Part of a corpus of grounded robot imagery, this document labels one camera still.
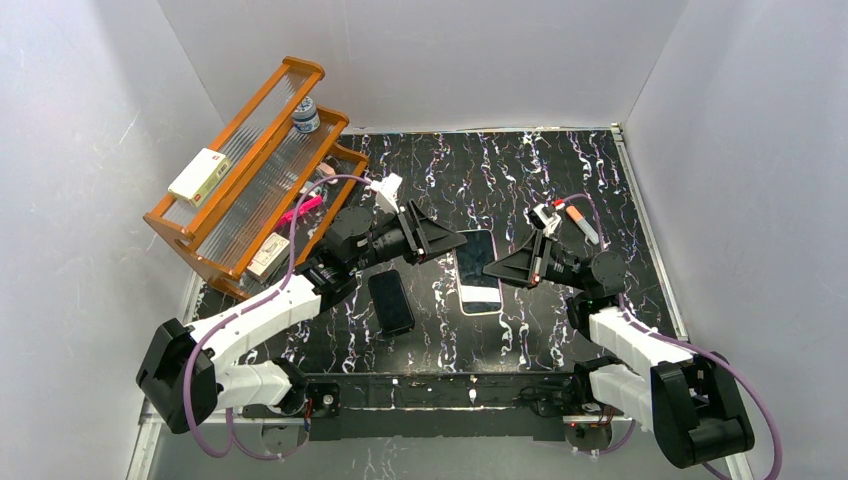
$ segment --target jar lid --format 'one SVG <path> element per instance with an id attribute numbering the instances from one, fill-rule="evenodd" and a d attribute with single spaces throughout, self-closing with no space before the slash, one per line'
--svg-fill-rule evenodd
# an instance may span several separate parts
<path id="1" fill-rule="evenodd" d="M 292 118 L 295 120 L 306 120 L 318 110 L 318 106 L 309 97 L 304 97 L 300 105 L 292 112 Z"/>

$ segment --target gray floor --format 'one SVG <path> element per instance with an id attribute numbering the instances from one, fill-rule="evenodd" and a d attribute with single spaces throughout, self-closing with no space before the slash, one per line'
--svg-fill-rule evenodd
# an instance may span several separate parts
<path id="1" fill-rule="evenodd" d="M 616 423 L 620 435 L 626 423 Z M 201 428 L 213 446 L 223 446 L 223 425 Z M 150 476 L 157 480 L 713 478 L 701 467 L 676 469 L 663 458 L 653 435 L 638 429 L 621 450 L 597 460 L 572 454 L 566 444 L 534 443 L 529 438 L 397 437 L 312 442 L 282 463 L 252 460 L 238 451 L 214 459 L 195 445 L 190 434 L 163 432 Z M 248 447 L 261 451 L 258 426 L 239 425 L 237 432 Z"/>

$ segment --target metal frame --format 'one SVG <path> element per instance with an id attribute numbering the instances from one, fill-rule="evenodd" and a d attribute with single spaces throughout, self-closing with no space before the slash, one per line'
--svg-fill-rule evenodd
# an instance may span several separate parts
<path id="1" fill-rule="evenodd" d="M 466 130 L 456 130 L 456 131 L 445 131 L 445 132 L 419 132 L 419 133 L 474 133 L 474 132 L 514 132 L 514 131 L 585 131 L 585 130 L 606 130 L 607 127 L 593 127 L 593 128 L 562 128 L 562 127 L 537 127 L 537 128 L 489 128 L 489 129 L 466 129 Z M 401 133 L 401 132 L 387 132 L 387 131 L 378 131 L 371 129 L 349 129 L 350 133 L 357 134 L 378 134 L 378 133 Z M 683 324 L 683 318 L 680 314 L 680 310 L 677 306 L 677 302 L 675 300 L 674 293 L 671 288 L 671 284 L 668 280 L 668 276 L 666 275 L 665 266 L 662 261 L 662 257 L 660 256 L 660 252 L 657 248 L 656 239 L 654 237 L 653 230 L 651 229 L 651 224 L 648 219 L 647 211 L 645 210 L 644 203 L 642 201 L 642 195 L 639 191 L 639 186 L 636 183 L 636 177 L 633 174 L 633 167 L 630 163 L 630 157 L 627 154 L 627 148 L 624 143 L 623 132 L 621 126 L 617 123 L 614 123 L 610 126 L 610 130 L 613 134 L 613 139 L 615 141 L 616 148 L 618 150 L 619 156 L 621 157 L 621 163 L 624 167 L 624 174 L 627 178 L 627 182 L 630 185 L 631 195 L 633 196 L 633 202 L 636 204 L 636 211 L 639 217 L 639 221 L 642 223 L 643 230 L 645 232 L 645 236 L 648 241 L 648 248 L 651 252 L 651 256 L 654 260 L 654 265 L 657 270 L 657 276 L 660 279 L 660 286 L 663 291 L 663 295 L 665 296 L 666 303 L 669 307 L 669 313 L 671 314 L 672 323 L 675 329 L 675 333 L 677 337 L 681 340 L 688 340 L 688 334 L 686 331 L 686 327 Z M 194 314 L 194 307 L 197 302 L 197 298 L 200 292 L 200 288 L 203 284 L 202 279 L 197 273 L 192 272 L 191 278 L 189 279 L 188 286 L 186 288 L 184 297 L 183 297 L 183 323 L 188 323 L 192 319 L 192 315 Z M 569 416 L 567 417 L 569 422 L 579 422 L 579 421 L 595 421 L 594 417 L 589 419 L 586 417 L 585 419 L 580 416 Z M 628 418 L 616 418 L 617 421 L 626 421 Z M 244 418 L 241 414 L 236 415 L 235 418 L 236 423 L 244 423 L 244 424 L 301 424 L 302 420 L 294 419 L 294 418 L 264 418 L 264 419 L 251 419 Z M 144 404 L 142 405 L 142 414 L 139 419 L 139 434 L 136 440 L 135 450 L 133 451 L 132 460 L 130 461 L 129 469 L 127 471 L 127 480 L 148 480 L 150 475 L 151 466 L 153 465 L 153 457 L 156 453 L 156 446 L 159 442 L 159 437 L 162 433 L 162 425 L 164 420 L 150 408 L 149 402 L 145 399 Z M 216 413 L 210 416 L 206 423 L 214 423 L 221 424 L 224 423 L 224 414 Z M 728 469 L 730 470 L 730 476 L 734 480 L 753 480 L 753 476 L 751 474 L 751 468 L 748 464 L 748 459 L 745 454 L 731 455 L 726 458 Z"/>

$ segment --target black smartphone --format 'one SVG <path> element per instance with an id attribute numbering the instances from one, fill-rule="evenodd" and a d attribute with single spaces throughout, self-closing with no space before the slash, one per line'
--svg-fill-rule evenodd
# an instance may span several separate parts
<path id="1" fill-rule="evenodd" d="M 483 274 L 483 267 L 497 260 L 495 239 L 489 230 L 459 232 L 467 240 L 456 248 L 459 305 L 465 315 L 486 315 L 503 309 L 501 282 Z"/>
<path id="2" fill-rule="evenodd" d="M 400 335 L 415 327 L 412 308 L 397 270 L 373 275 L 368 279 L 368 290 L 384 336 Z"/>

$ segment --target orange marker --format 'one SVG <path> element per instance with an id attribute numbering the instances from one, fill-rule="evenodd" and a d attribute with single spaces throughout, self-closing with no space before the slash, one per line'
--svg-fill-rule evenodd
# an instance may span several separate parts
<path id="1" fill-rule="evenodd" d="M 583 217 L 583 214 L 580 213 L 577 208 L 574 206 L 566 207 L 565 213 L 567 213 L 568 217 L 571 218 L 578 227 L 580 227 L 580 230 L 586 234 L 586 237 L 589 238 L 590 242 L 594 245 L 598 244 L 598 232 L 589 225 L 589 222 L 586 221 L 586 218 Z"/>

